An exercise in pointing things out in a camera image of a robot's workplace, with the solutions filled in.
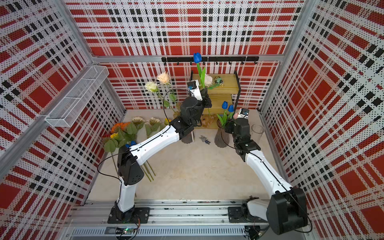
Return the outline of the dark pink ribbed vase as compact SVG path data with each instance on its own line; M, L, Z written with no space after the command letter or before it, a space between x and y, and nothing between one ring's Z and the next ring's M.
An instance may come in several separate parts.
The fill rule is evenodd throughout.
M229 143L230 135L225 132L225 127L222 126L220 120L217 120L218 130L215 136L215 145L219 148L226 148Z

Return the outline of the pink glass vase with ribbon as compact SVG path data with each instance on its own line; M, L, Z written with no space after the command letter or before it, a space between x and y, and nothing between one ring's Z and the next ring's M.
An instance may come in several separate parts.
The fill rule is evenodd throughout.
M188 135L186 135L184 138L181 139L181 141L184 144L190 144L193 143L195 140L194 132L190 132Z

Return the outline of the pale green rose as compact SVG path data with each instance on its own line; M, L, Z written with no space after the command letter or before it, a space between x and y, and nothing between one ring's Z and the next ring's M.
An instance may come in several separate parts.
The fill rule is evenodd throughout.
M175 113L176 111L174 110L174 108L172 107L170 102L167 100L167 98L168 98L172 102L176 101L175 100L175 96L174 96L174 92L173 92L173 90L170 87L170 83L162 83L162 82L160 82L160 85L164 85L164 87L167 89L165 94L162 94L160 92L159 84L157 84L155 82L152 82L152 81L146 82L145 89L148 92L151 92L151 93L157 95L157 97L161 100L161 104L163 106L163 109L165 109L165 108L171 109Z

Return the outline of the orange daisy flower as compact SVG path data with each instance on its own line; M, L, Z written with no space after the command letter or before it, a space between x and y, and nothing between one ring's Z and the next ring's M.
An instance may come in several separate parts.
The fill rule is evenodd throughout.
M119 131L125 132L127 127L130 125L130 122L127 123L117 123L111 129L111 134L116 134Z

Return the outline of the white rose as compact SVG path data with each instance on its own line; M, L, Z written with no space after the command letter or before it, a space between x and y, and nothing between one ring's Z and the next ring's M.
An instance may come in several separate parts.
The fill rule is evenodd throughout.
M205 74L204 83L205 83L206 88L211 87L213 85L213 78L211 76Z

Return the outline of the cream rose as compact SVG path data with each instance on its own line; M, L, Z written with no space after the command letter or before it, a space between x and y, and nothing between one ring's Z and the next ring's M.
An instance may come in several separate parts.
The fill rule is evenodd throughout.
M168 100L166 100L166 98L168 98L172 103L176 104L177 94L172 86L170 75L167 72L163 72L157 76L157 81L159 81L160 84L164 85L167 89L166 93L164 95L159 95L159 97L163 100L163 104L166 108L171 108L171 104Z

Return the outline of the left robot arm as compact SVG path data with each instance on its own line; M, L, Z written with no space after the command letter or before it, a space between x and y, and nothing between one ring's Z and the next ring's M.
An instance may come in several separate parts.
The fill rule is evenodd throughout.
M116 208L120 212L126 213L134 209L136 187L144 177L141 166L157 152L189 135L200 125L204 109L211 107L207 88L199 93L193 90L191 96L181 104L181 114L168 127L140 144L119 150L117 167L121 187Z

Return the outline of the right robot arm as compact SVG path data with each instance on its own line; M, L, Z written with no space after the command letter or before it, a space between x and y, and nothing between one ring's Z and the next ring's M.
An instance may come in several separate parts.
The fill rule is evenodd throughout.
M236 153L256 173L270 197L267 204L249 201L249 213L266 220L277 235L298 232L307 226L312 231L304 191L292 187L268 162L260 146L251 139L248 119L230 120L225 124L225 132L232 134Z

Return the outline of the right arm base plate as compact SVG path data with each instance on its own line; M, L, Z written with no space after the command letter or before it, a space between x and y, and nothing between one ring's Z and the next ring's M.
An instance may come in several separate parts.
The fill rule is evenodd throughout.
M241 207L228 207L228 217L230 223L267 223L267 221L251 216Z

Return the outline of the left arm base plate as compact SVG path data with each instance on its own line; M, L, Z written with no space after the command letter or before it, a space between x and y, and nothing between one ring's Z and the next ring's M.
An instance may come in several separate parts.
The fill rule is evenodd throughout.
M112 207L108 224L147 224L150 208L135 208L122 212L118 207Z

